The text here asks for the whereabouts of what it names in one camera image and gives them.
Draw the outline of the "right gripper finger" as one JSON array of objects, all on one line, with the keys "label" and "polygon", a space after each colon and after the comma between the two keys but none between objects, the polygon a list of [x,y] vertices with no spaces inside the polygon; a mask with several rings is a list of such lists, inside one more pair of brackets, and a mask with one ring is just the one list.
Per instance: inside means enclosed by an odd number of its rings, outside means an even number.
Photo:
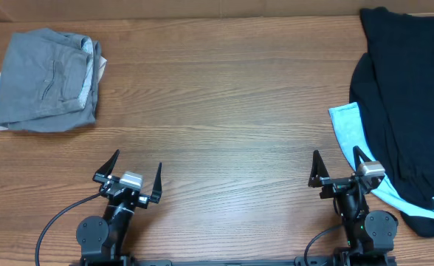
[{"label": "right gripper finger", "polygon": [[321,181],[329,179],[329,174],[325,163],[318,150],[314,150],[312,157],[310,181]]},{"label": "right gripper finger", "polygon": [[361,163],[371,162],[371,159],[361,150],[359,146],[353,147],[354,170],[357,171]]}]

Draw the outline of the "black t-shirt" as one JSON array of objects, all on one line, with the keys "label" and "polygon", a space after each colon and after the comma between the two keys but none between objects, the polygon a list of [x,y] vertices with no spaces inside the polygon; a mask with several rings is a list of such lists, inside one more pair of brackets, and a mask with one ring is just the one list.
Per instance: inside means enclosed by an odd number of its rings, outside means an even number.
[{"label": "black t-shirt", "polygon": [[368,51],[354,70],[358,103],[372,155],[399,196],[434,209],[434,17],[364,8]]}]

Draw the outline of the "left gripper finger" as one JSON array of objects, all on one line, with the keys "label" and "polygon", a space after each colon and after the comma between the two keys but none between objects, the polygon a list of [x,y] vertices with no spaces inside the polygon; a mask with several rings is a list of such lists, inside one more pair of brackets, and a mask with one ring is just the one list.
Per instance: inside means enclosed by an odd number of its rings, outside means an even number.
[{"label": "left gripper finger", "polygon": [[156,177],[154,180],[154,186],[152,188],[152,194],[151,194],[151,199],[153,199],[153,200],[160,200],[161,196],[162,196],[161,174],[162,174],[162,163],[159,163],[159,166],[158,166],[158,169],[156,172]]},{"label": "left gripper finger", "polygon": [[113,169],[114,169],[114,166],[115,166],[115,164],[116,164],[116,162],[117,162],[117,159],[118,159],[118,157],[119,157],[119,154],[120,154],[120,150],[119,149],[117,149],[116,151],[115,151],[115,153],[113,153],[113,155],[111,156],[111,158],[107,161],[107,162],[105,162],[96,172],[95,172],[95,175],[96,176],[100,176],[100,177],[108,177],[111,173],[112,173],[112,171],[113,171]]}]

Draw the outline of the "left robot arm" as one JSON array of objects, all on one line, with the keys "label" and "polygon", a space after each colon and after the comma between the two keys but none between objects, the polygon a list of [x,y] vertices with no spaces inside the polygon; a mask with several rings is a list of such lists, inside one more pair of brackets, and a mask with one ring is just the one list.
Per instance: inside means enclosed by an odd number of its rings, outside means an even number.
[{"label": "left robot arm", "polygon": [[76,238],[81,246],[81,265],[136,265],[136,259],[122,252],[129,225],[136,208],[146,209],[159,203],[162,196],[162,164],[158,165],[150,195],[141,192],[142,176],[126,171],[121,177],[112,174],[120,152],[94,173],[101,184],[99,195],[108,200],[102,216],[89,216],[77,227]]}]

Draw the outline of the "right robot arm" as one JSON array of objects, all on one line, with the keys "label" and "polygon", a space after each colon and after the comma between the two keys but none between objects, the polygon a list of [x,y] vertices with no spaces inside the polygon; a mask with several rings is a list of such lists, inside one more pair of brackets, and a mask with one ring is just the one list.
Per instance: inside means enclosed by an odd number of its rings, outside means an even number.
[{"label": "right robot arm", "polygon": [[[387,211],[371,211],[365,196],[379,187],[385,169],[371,160],[359,146],[353,147],[355,171],[349,177],[332,179],[318,150],[313,152],[308,186],[320,188],[320,198],[331,199],[341,223],[316,235],[303,254],[305,265],[390,266],[396,259],[387,254],[394,248],[398,219]],[[335,248],[330,256],[310,256],[310,247],[322,236],[342,228],[345,248]]]}]

